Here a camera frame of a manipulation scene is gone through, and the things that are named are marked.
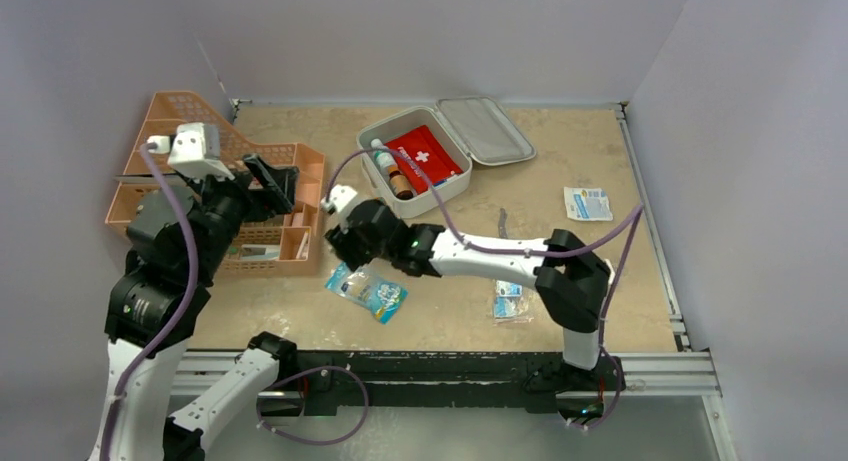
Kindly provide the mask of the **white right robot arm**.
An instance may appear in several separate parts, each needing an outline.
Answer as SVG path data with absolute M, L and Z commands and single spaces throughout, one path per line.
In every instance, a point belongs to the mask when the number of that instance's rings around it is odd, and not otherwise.
M 438 224 L 408 224 L 378 199 L 323 200 L 335 217 L 325 234 L 334 254 L 356 270 L 375 259 L 409 276 L 470 276 L 534 290 L 563 330 L 561 373 L 584 388 L 601 372 L 601 317 L 614 271 L 573 233 L 507 240 L 454 234 Z

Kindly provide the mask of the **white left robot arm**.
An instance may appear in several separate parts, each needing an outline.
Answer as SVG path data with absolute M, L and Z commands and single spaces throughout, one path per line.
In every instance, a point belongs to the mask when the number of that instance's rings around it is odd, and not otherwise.
M 202 460 L 263 389 L 297 380 L 296 345 L 263 332 L 202 395 L 169 408 L 177 368 L 241 227 L 294 208 L 296 167 L 256 154 L 243 161 L 231 178 L 162 185 L 142 198 L 127 229 L 125 272 L 109 297 L 109 379 L 92 459 Z

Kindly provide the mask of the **red first aid pouch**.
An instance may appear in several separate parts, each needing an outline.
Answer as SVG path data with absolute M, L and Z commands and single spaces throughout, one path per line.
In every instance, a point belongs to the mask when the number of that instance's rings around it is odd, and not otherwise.
M 417 194 L 428 190 L 428 185 L 421 178 L 422 173 L 433 185 L 451 172 L 463 173 L 426 125 L 389 141 L 386 146 L 400 153 L 395 157 L 397 165 Z

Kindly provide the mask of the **white green-label bottle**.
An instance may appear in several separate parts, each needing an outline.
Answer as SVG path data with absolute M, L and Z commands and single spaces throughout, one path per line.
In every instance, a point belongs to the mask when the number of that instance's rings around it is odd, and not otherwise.
M 385 151 L 385 145 L 379 138 L 374 138 L 370 142 L 370 146 L 374 149 L 372 152 L 372 157 L 376 166 L 380 169 L 380 171 L 389 176 L 390 172 L 397 167 L 396 161 L 393 155 Z

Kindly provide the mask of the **black handled scissors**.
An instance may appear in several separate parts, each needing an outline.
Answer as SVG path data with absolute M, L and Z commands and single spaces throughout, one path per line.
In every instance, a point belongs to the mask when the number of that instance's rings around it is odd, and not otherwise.
M 507 232 L 507 228 L 506 228 L 507 219 L 508 219 L 507 211 L 504 208 L 500 208 L 499 209 L 499 218 L 498 218 L 498 223 L 497 223 L 497 229 L 498 229 L 498 236 L 501 239 L 507 239 L 508 238 L 508 232 Z

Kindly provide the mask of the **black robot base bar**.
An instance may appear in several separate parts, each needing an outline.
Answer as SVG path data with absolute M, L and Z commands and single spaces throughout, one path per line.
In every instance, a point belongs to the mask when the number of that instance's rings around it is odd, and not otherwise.
M 308 416 L 341 407 L 513 408 L 595 420 L 625 387 L 619 358 L 608 355 L 582 370 L 559 352 L 301 350 L 259 398 L 294 401 Z

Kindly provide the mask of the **brown orange-capped bottle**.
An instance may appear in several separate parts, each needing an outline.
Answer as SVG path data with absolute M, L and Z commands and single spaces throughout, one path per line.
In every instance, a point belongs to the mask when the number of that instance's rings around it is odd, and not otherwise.
M 389 184 L 396 198 L 401 200 L 412 199 L 416 192 L 409 180 L 399 169 L 392 169 L 388 174 Z

